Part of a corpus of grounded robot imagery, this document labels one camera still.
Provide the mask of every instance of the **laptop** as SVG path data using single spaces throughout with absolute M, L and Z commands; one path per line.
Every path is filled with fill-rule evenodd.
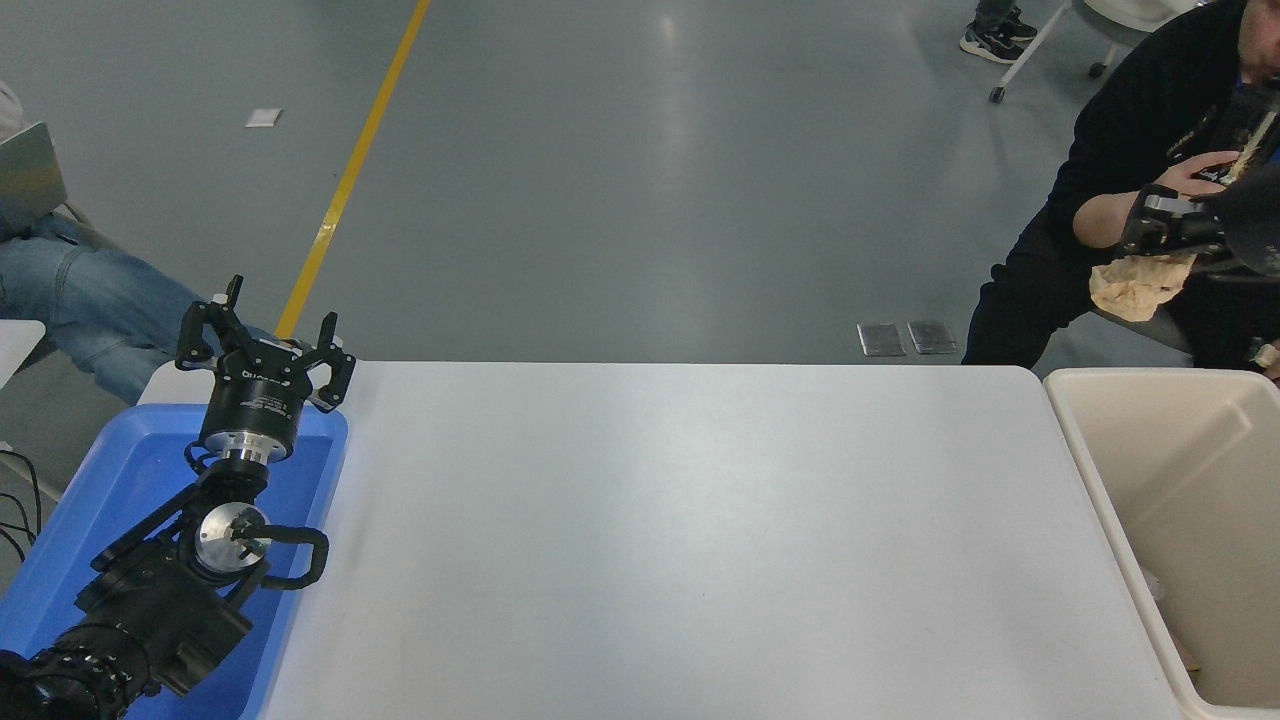
M 23 234 L 65 201 L 67 187 L 45 123 L 0 142 L 0 241 Z

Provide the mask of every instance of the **beige plastic bin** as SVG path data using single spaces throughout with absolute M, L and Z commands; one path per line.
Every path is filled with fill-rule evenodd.
M 1280 720 L 1280 391 L 1190 369 L 1059 370 L 1044 387 L 1187 716 Z

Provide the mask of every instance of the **yellow floor line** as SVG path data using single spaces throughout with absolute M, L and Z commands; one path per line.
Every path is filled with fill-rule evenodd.
M 365 127 L 360 131 L 360 138 L 356 140 L 356 149 L 351 151 L 351 159 L 347 160 L 347 169 L 343 170 L 342 179 L 338 181 L 338 190 L 333 193 L 333 200 L 329 202 L 329 210 L 324 214 L 324 223 L 320 224 L 315 242 L 311 243 L 311 251 L 307 252 L 307 260 L 302 264 L 302 272 L 298 273 L 298 279 L 293 283 L 293 292 L 289 293 L 289 301 L 284 304 L 284 313 L 280 314 L 280 320 L 275 325 L 276 337 L 293 337 L 293 329 L 298 324 L 302 306 L 306 305 L 307 296 L 311 295 L 311 286 L 315 283 L 316 274 L 320 273 L 320 264 L 324 263 L 325 252 L 329 251 L 333 233 L 338 229 L 338 220 L 342 219 L 342 211 L 347 206 L 347 199 L 351 197 L 351 190 L 356 187 L 356 178 L 360 177 L 365 156 L 369 155 L 369 146 L 374 143 L 374 136 L 378 135 L 378 126 L 383 122 L 383 114 L 387 113 L 387 105 L 390 102 L 392 92 L 396 90 L 401 69 L 404 67 L 408 51 L 417 37 L 417 29 L 422 26 L 426 6 L 430 4 L 431 0 L 419 0 L 417 8 L 413 9 L 413 17 L 410 18 L 408 27 L 404 28 L 404 36 L 401 37 L 399 47 L 396 49 L 392 65 L 387 69 L 387 77 L 383 78 L 383 85 L 378 88 L 378 97 L 374 99 L 374 106 L 370 108 L 369 117 L 365 118 Z

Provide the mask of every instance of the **blue tray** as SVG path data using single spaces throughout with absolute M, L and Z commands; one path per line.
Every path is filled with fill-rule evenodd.
M 90 561 L 195 480 L 182 451 L 196 439 L 204 418 L 204 405 L 141 405 L 102 428 L 0 598 L 0 647 L 31 657 L 84 616 L 74 601 L 96 577 Z M 307 406 L 293 455 L 269 466 L 270 484 L 257 498 L 268 519 L 323 529 L 346 447 L 346 419 Z M 276 543 L 268 560 L 273 575 L 288 570 L 297 577 L 307 569 L 308 552 Z M 186 698 L 168 689 L 138 698 L 129 708 L 131 720 L 256 717 L 275 676 L 297 598 L 298 592 L 253 593 L 242 609 L 253 629 L 227 660 Z

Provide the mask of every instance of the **metal plate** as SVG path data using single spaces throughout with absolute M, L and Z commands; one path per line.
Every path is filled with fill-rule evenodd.
M 863 352 L 868 357 L 902 357 L 902 340 L 897 334 L 897 325 L 893 323 L 869 324 L 858 323 L 858 337 L 863 342 Z
M 951 331 L 936 320 L 913 320 L 906 324 L 911 343 L 920 355 L 950 355 L 956 351 Z

